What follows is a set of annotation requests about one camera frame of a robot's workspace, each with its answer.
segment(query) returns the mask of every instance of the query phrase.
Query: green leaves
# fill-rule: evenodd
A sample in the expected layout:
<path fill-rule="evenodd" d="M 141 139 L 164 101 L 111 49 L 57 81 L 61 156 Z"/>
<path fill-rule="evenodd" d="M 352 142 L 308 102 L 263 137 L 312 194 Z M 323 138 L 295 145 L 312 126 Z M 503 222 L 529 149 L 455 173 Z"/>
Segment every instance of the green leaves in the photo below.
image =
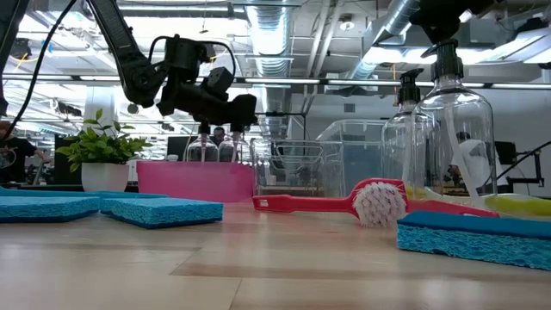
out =
<path fill-rule="evenodd" d="M 125 164 L 138 152 L 144 151 L 144 147 L 152 146 L 144 139 L 131 139 L 130 133 L 121 132 L 121 129 L 132 130 L 134 127 L 122 126 L 118 121 L 113 121 L 112 125 L 104 125 L 100 121 L 102 116 L 103 111 L 97 110 L 95 120 L 84 121 L 89 127 L 75 136 L 65 138 L 73 141 L 72 144 L 60 147 L 56 151 L 67 156 L 72 162 L 71 172 L 76 171 L 82 163 Z"/>

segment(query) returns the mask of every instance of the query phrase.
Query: brush handle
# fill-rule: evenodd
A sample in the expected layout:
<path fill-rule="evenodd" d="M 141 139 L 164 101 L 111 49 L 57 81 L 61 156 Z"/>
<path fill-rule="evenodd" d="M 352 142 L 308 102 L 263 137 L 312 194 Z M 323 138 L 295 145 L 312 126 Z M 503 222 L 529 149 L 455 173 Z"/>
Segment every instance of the brush handle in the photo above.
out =
<path fill-rule="evenodd" d="M 358 217 L 349 199 L 294 197 L 291 195 L 257 195 L 252 197 L 255 209 L 271 212 L 338 212 Z"/>
<path fill-rule="evenodd" d="M 466 207 L 454 203 L 448 203 L 444 201 L 418 201 L 410 199 L 407 204 L 406 212 L 411 213 L 415 211 L 431 211 L 440 212 L 455 215 L 475 215 L 485 217 L 499 217 L 499 214 L 489 210 L 483 210 L 479 208 Z"/>

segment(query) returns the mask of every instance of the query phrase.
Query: person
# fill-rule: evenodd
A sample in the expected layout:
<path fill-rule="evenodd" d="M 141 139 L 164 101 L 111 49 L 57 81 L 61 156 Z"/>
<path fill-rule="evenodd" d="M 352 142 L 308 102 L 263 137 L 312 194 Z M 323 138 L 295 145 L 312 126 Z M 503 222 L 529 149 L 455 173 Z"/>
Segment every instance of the person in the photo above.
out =
<path fill-rule="evenodd" d="M 0 121 L 0 149 L 4 154 L 15 154 L 10 160 L 13 160 L 13 164 L 0 167 L 0 183 L 25 183 L 25 157 L 37 155 L 45 164 L 49 163 L 50 159 L 26 139 L 20 139 L 13 135 L 4 138 L 10 126 L 9 121 Z"/>
<path fill-rule="evenodd" d="M 216 127 L 214 129 L 213 142 L 216 146 L 220 146 L 220 143 L 224 141 L 226 137 L 226 130 L 223 127 Z"/>
<path fill-rule="evenodd" d="M 459 132 L 456 135 L 457 141 L 459 142 L 459 148 L 461 149 L 461 155 L 465 160 L 465 165 L 467 166 L 468 173 L 470 174 L 471 179 L 473 180 L 474 187 L 479 192 L 479 194 L 488 194 L 492 192 L 492 185 L 487 183 L 489 182 L 488 178 L 492 173 L 492 168 L 490 166 L 490 161 L 488 159 L 488 150 L 484 141 L 479 139 L 471 139 L 470 133 Z M 498 152 L 495 152 L 496 158 L 496 177 L 503 172 L 501 163 L 499 162 Z M 454 157 L 451 160 L 451 171 L 452 174 L 459 176 L 461 174 L 459 167 L 457 165 L 457 157 L 454 154 Z M 509 184 L 505 177 L 498 179 L 498 193 L 507 193 L 509 189 Z"/>

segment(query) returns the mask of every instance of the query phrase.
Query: potted plant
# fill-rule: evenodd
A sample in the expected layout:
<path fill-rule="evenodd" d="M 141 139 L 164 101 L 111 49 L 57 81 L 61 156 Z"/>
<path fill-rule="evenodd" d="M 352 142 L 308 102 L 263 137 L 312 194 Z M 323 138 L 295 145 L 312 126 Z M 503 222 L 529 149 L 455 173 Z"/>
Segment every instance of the potted plant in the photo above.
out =
<path fill-rule="evenodd" d="M 104 125 L 100 119 L 103 111 L 96 111 L 95 119 L 84 120 L 90 124 L 86 130 L 65 138 L 74 141 L 70 146 L 60 147 L 56 152 L 66 155 L 71 164 L 71 172 L 82 165 L 82 182 L 85 191 L 124 191 L 127 187 L 129 166 L 127 161 L 144 147 L 152 146 L 144 139 L 130 139 L 117 121 Z"/>

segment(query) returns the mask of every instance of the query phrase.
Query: brush bristles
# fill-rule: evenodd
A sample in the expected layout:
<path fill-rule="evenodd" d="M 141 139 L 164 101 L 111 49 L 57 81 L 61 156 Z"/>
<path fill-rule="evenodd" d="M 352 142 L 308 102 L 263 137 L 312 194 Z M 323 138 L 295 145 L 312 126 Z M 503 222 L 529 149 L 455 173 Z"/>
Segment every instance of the brush bristles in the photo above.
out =
<path fill-rule="evenodd" d="M 364 226 L 396 226 L 396 220 L 406 215 L 406 201 L 403 194 L 392 184 L 370 183 L 358 190 L 353 206 Z"/>

